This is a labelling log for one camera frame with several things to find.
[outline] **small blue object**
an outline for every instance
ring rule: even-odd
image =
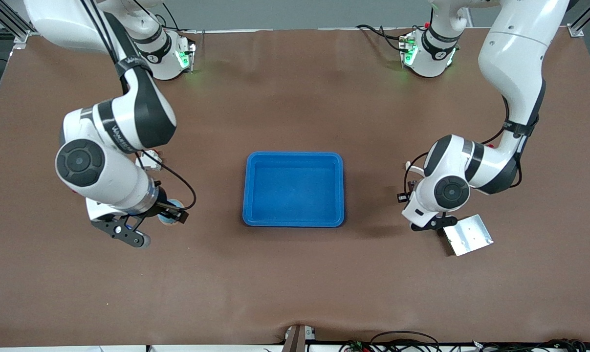
[[[337,227],[345,218],[342,174],[336,153],[252,153],[243,220],[250,226]]]

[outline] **black joint cap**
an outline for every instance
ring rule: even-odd
[[[438,205],[445,209],[454,209],[469,199],[469,185],[458,176],[446,176],[434,187],[434,196]]]
[[[67,143],[56,157],[56,170],[60,177],[78,187],[96,183],[104,165],[103,150],[97,143],[87,139]]]

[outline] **brown mat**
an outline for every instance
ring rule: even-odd
[[[185,225],[150,219],[147,250],[110,239],[54,173],[65,113],[120,94],[109,58],[30,38],[0,87],[0,346],[274,343],[295,323],[319,339],[410,329],[440,341],[590,341],[590,58],[564,30],[545,58],[541,122],[521,187],[474,192],[494,245],[449,256],[395,200],[408,159],[504,119],[471,29],[444,76],[401,69],[359,31],[209,34],[197,71],[160,82],[178,130],[165,162],[198,193]],[[246,227],[247,156],[341,154],[338,229]],[[188,190],[165,172],[168,194]]]

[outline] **green led light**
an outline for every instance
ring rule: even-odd
[[[451,60],[453,60],[453,54],[455,54],[455,53],[456,53],[456,49],[454,48],[451,51],[451,54],[449,54],[449,61],[447,62],[447,66],[451,65]]]
[[[184,52],[181,53],[177,53],[178,54],[178,60],[179,60],[179,64],[182,68],[186,68],[190,65],[190,63],[188,62],[188,55],[185,54]]]
[[[406,58],[404,60],[404,63],[406,63],[406,65],[408,65],[408,66],[410,66],[411,64],[413,64],[414,58],[416,57],[416,54],[417,53],[418,53],[418,47],[415,45],[406,54]]]

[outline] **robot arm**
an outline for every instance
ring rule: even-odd
[[[185,71],[193,71],[195,42],[174,31],[168,31],[148,9],[162,4],[162,0],[103,0],[97,6],[113,14],[121,22],[147,59],[154,78],[171,80]]]
[[[425,162],[425,178],[417,183],[402,211],[413,229],[442,227],[444,221],[438,220],[438,213],[462,207],[471,188],[495,194],[512,185],[545,94],[543,57],[567,3],[501,0],[501,13],[479,58],[482,74],[509,106],[501,142],[490,148],[450,134],[434,143]]]
[[[466,28],[463,7],[491,7],[495,0],[429,0],[432,18],[426,29],[417,27],[402,44],[408,52],[402,54],[404,66],[424,77],[436,77],[451,64],[458,39]]]
[[[107,53],[98,28],[109,33],[125,94],[65,116],[56,173],[87,198],[95,227],[134,247],[146,247],[148,236],[137,230],[144,218],[160,214],[185,222],[187,214],[169,203],[160,183],[125,154],[168,143],[175,114],[116,17],[100,12],[91,0],[47,0],[45,6],[35,2],[25,2],[30,18],[55,44]],[[130,216],[138,219],[134,226],[127,225]]]

